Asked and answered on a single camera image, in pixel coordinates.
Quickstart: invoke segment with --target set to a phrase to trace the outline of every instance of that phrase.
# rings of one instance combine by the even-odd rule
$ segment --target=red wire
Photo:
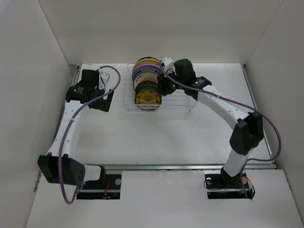
[[[242,176],[242,177],[245,177],[246,179],[248,179],[248,177],[247,177],[246,175],[244,175],[244,176]],[[239,177],[238,180],[240,180],[240,179],[241,179],[241,178]]]
[[[104,195],[103,195],[103,198],[106,196],[107,192],[108,192],[108,189],[110,187],[110,181],[108,180],[107,184],[106,184],[106,189],[104,190]]]

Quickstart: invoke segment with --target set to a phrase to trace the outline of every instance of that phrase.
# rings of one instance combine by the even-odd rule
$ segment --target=white table surface
[[[302,228],[282,170],[248,170],[256,195],[208,199],[202,171],[124,171],[120,200],[67,205],[42,177],[27,228]],[[67,186],[69,197],[74,186]]]
[[[83,64],[97,69],[103,64]],[[126,64],[116,67],[122,81],[109,113],[92,110],[77,145],[76,159],[91,164],[224,164],[230,153],[230,127],[198,103],[185,119],[130,118],[123,105]],[[197,76],[208,78],[226,97],[253,105],[240,64],[194,64]],[[108,89],[117,76],[111,69]],[[268,159],[265,141],[251,155]]]

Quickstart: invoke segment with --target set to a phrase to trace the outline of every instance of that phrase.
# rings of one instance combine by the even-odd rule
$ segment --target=white wall
[[[39,0],[71,64],[245,63],[282,0]]]
[[[0,227],[23,227],[69,68],[37,0],[0,4]]]
[[[246,67],[257,106],[278,126],[283,151],[278,165],[290,180],[304,219],[304,1],[285,0]],[[272,151],[273,131],[266,129]]]
[[[73,205],[42,177],[27,228],[303,228],[283,171],[247,174],[253,201],[208,199],[203,171],[124,171],[120,200]]]

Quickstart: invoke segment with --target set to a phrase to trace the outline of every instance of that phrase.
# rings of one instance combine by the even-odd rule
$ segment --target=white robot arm
[[[183,89],[187,95],[217,113],[233,130],[229,141],[232,149],[221,169],[221,174],[217,176],[220,180],[216,181],[215,189],[231,189],[236,185],[239,186],[240,174],[248,156],[264,138],[261,114],[249,112],[243,107],[219,99],[219,96],[225,98],[224,95],[208,79],[196,77],[192,63],[187,59],[173,62],[169,57],[165,57],[161,59],[161,68],[164,72],[158,77],[161,95],[165,96],[172,94],[176,89]]]
[[[84,103],[95,97],[103,95],[110,75],[100,70],[83,70],[81,81],[71,86],[66,94],[65,109],[60,123],[59,130],[47,155],[41,155],[38,159],[38,166],[48,182],[59,183],[58,156],[59,148],[64,133],[74,113]],[[83,165],[75,160],[77,141],[81,128],[91,108],[109,111],[113,93],[108,95],[106,100],[100,99],[89,106],[85,106],[73,119],[73,123],[66,135],[62,149],[62,173],[64,184],[79,186],[87,181],[99,180],[104,170],[101,166]]]

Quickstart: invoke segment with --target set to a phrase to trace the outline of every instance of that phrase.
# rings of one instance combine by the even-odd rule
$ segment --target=wire basket
[[[134,64],[127,65],[127,76],[123,95],[123,104],[128,112],[138,114],[136,117],[142,116],[167,116],[181,117],[189,115],[190,111],[197,105],[197,101],[186,95],[182,90],[176,90],[173,94],[163,96],[161,105],[156,105],[155,101],[145,104],[145,110],[140,109],[134,102],[135,90],[132,81],[132,69]]]

